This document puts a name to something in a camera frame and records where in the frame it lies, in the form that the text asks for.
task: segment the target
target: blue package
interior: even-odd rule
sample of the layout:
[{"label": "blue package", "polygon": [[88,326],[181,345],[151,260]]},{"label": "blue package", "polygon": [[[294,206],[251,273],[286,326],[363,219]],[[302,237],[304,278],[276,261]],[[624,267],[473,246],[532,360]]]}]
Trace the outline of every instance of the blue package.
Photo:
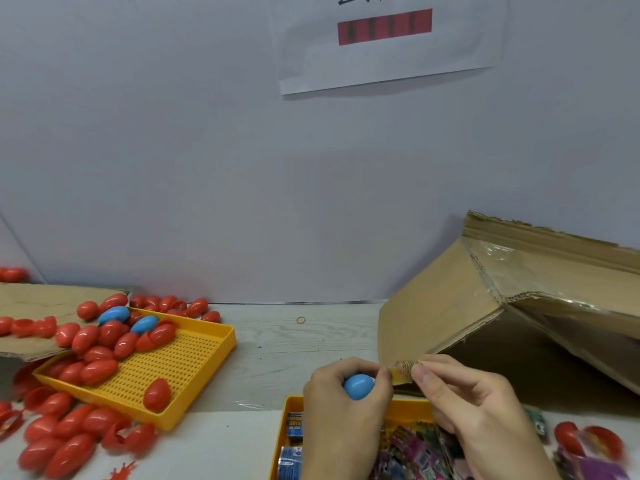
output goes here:
[{"label": "blue package", "polygon": [[287,436],[290,438],[302,438],[302,413],[289,413],[287,415]]},{"label": "blue package", "polygon": [[278,480],[299,480],[302,470],[302,447],[283,446],[278,459]]}]

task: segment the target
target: table surface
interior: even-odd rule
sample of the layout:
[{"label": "table surface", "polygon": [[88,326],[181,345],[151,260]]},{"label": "table surface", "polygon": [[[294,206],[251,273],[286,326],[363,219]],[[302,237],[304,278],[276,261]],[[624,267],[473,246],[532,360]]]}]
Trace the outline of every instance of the table surface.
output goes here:
[{"label": "table surface", "polygon": [[[180,471],[186,474],[184,478],[203,477],[202,472],[211,467],[212,457],[202,455],[201,460],[196,460],[199,456],[188,452],[193,452],[192,447],[207,444],[215,451],[216,463],[225,463],[223,470],[228,472],[227,476],[238,477],[236,474],[242,472],[241,477],[248,480],[265,478],[279,423],[278,411],[285,397],[301,394],[312,371],[327,363],[350,356],[376,361],[380,306],[379,303],[215,306],[224,322],[236,327],[237,347],[198,396],[180,428],[163,440],[164,445],[159,445],[159,449],[177,449],[178,458],[189,460],[177,461],[176,455],[156,452],[145,461],[148,466],[144,472],[141,469],[131,480],[144,478],[151,470],[157,471],[158,478],[174,478]],[[0,395],[6,396],[10,378],[20,363],[10,359],[0,359],[0,363]],[[546,418],[551,427],[560,420],[575,420],[579,426],[583,423],[610,426],[630,446],[632,478],[640,479],[637,419],[566,413],[547,413]],[[0,452],[0,480],[19,477],[15,459],[24,447],[21,441],[12,438],[11,443],[4,443]],[[243,461],[247,454],[255,461]],[[107,477],[114,462],[115,459],[100,453],[83,469],[86,474],[76,478]],[[169,463],[173,465],[171,475],[167,473]]]}]

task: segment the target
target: yellow plastic tray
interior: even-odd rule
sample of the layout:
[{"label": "yellow plastic tray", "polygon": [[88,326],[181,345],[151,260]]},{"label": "yellow plastic tray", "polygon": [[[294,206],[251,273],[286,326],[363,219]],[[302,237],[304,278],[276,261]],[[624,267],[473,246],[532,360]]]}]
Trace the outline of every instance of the yellow plastic tray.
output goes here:
[{"label": "yellow plastic tray", "polygon": [[[271,474],[269,480],[278,478],[278,459],[283,446],[292,446],[287,437],[287,415],[289,413],[301,413],[304,411],[304,403],[301,395],[290,395],[284,402],[282,417],[280,418],[280,430],[276,441],[276,450],[273,452],[271,463]],[[388,447],[389,435],[398,426],[410,427],[416,422],[433,422],[431,403],[425,399],[393,399],[385,413],[385,430],[380,440],[380,448]],[[305,424],[302,423],[302,433],[304,435]]]},{"label": "yellow plastic tray", "polygon": [[[175,339],[149,352],[134,352],[120,363],[114,377],[97,387],[78,387],[44,375],[53,363],[71,354],[69,351],[46,361],[34,375],[43,384],[66,391],[80,401],[112,407],[137,421],[152,422],[169,431],[236,346],[236,332],[230,325],[137,311],[174,322]],[[158,378],[169,382],[172,399],[164,411],[153,413],[142,404],[142,396],[149,384]]]}]

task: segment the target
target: white paper sheet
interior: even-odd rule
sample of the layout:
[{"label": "white paper sheet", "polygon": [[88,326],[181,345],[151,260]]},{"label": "white paper sheet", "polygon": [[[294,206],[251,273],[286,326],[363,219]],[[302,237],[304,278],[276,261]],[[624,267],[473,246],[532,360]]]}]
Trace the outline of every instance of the white paper sheet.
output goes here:
[{"label": "white paper sheet", "polygon": [[[507,0],[268,0],[268,5],[282,94],[494,66],[500,62],[507,14]],[[339,29],[341,22],[351,23]]]}]

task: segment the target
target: egg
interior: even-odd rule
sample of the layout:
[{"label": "egg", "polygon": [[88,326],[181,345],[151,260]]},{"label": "egg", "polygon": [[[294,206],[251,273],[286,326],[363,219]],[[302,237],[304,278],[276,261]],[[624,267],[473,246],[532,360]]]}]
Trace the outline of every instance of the egg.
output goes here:
[{"label": "egg", "polygon": [[98,318],[98,323],[103,325],[111,320],[117,320],[119,322],[124,322],[129,318],[129,309],[126,306],[114,306],[113,308],[108,309],[105,313],[100,315]]},{"label": "egg", "polygon": [[344,391],[354,401],[359,401],[366,397],[373,389],[374,380],[366,374],[356,374],[345,380]]},{"label": "egg", "polygon": [[156,327],[156,323],[158,323],[158,319],[155,316],[147,315],[140,318],[140,320],[131,327],[131,331],[138,335],[142,335],[146,331],[152,331]]}]

